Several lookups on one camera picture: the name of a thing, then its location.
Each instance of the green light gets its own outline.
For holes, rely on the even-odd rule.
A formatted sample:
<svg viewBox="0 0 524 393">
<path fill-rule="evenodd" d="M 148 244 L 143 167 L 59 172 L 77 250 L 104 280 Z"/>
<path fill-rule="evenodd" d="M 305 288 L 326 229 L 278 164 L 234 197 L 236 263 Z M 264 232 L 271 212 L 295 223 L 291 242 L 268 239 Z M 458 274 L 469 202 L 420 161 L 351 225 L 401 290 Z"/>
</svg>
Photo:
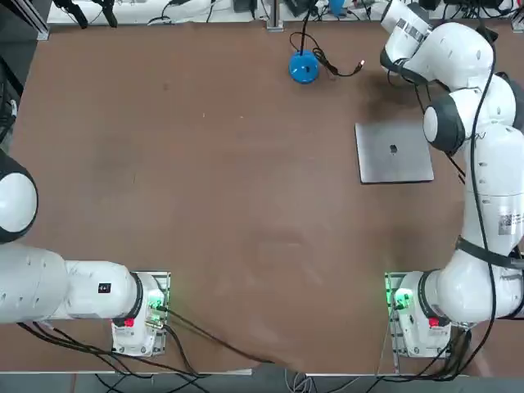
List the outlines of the green light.
<svg viewBox="0 0 524 393">
<path fill-rule="evenodd" d="M 396 309 L 407 309 L 412 297 L 413 292 L 410 289 L 399 288 L 397 292 L 395 292 Z"/>
<path fill-rule="evenodd" d="M 156 309 L 157 307 L 162 306 L 162 299 L 154 297 L 152 300 L 149 300 L 148 304 L 153 309 Z"/>
</svg>

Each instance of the blue object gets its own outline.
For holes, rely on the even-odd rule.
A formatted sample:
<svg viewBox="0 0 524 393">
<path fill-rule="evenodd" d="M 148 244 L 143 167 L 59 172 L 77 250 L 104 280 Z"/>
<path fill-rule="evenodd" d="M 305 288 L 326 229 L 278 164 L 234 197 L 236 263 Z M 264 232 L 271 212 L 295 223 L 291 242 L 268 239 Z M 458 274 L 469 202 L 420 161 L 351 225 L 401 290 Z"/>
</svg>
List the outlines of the blue object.
<svg viewBox="0 0 524 393">
<path fill-rule="evenodd" d="M 289 75 L 299 84 L 310 84 L 318 77 L 318 60 L 310 51 L 295 53 L 289 60 Z"/>
<path fill-rule="evenodd" d="M 344 0 L 329 0 L 329 9 L 334 16 L 339 16 L 342 13 L 342 6 Z"/>
</svg>

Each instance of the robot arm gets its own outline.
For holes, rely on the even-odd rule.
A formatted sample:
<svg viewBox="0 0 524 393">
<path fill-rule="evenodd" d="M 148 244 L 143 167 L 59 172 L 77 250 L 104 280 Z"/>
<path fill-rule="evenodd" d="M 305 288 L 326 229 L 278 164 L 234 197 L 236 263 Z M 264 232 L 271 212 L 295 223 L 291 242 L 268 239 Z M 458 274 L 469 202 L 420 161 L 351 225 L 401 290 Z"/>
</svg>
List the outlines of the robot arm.
<svg viewBox="0 0 524 393">
<path fill-rule="evenodd" d="M 395 297 L 408 356 L 435 357 L 447 345 L 452 323 L 490 319 L 487 259 L 495 277 L 496 317 L 521 312 L 522 266 L 508 255 L 524 235 L 524 93 L 504 74 L 494 75 L 486 86 L 493 52 L 482 35 L 456 23 L 432 28 L 419 13 L 391 1 L 382 17 L 391 36 L 381 63 L 416 84 L 438 81 L 448 88 L 449 95 L 425 110 L 424 133 L 446 154 L 464 147 L 467 166 L 463 230 L 451 261 L 441 270 L 407 273 Z M 486 88 L 474 165 L 489 253 L 483 246 L 469 157 L 473 121 Z"/>
<path fill-rule="evenodd" d="M 106 261 L 63 260 L 16 243 L 0 246 L 0 323 L 111 319 L 113 348 L 158 355 L 166 295 L 152 274 Z"/>
</svg>

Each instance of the table surface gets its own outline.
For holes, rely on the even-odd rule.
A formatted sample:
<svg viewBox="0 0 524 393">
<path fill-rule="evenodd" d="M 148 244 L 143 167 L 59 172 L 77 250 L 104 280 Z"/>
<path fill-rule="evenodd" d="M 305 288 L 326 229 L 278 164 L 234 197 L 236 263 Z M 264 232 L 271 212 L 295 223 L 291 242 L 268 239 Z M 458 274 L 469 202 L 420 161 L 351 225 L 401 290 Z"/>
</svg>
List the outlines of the table surface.
<svg viewBox="0 0 524 393">
<path fill-rule="evenodd" d="M 507 22 L 493 28 L 497 69 L 524 82 L 522 37 Z M 378 23 L 312 27 L 341 70 L 366 64 L 354 78 L 322 70 L 315 83 L 296 84 L 287 73 L 291 30 L 55 30 L 38 45 L 12 148 L 40 195 L 22 242 L 66 259 L 167 269 L 172 306 L 235 346 L 310 373 L 375 373 L 384 272 L 447 263 L 462 186 L 437 151 L 431 183 L 361 185 L 355 122 L 419 118 L 413 90 L 387 84 Z M 61 326 L 110 346 L 108 321 Z M 0 370 L 105 369 L 16 326 L 0 329 L 10 338 Z M 522 376 L 520 330 L 497 322 L 470 373 Z M 199 370 L 254 365 L 179 334 Z M 393 372 L 391 359 L 388 340 L 382 373 Z M 156 360 L 181 367 L 174 345 Z M 425 363 L 403 360 L 402 371 Z"/>
</svg>

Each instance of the blue base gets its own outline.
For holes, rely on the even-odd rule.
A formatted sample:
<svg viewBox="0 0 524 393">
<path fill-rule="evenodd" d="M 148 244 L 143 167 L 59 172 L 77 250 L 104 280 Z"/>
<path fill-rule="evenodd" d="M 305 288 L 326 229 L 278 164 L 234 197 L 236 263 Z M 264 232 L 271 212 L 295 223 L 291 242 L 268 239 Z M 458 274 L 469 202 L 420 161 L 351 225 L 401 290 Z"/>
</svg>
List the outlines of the blue base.
<svg viewBox="0 0 524 393">
<path fill-rule="evenodd" d="M 299 84 L 310 84 L 318 77 L 318 60 L 310 51 L 295 53 L 289 59 L 289 75 Z"/>
</svg>

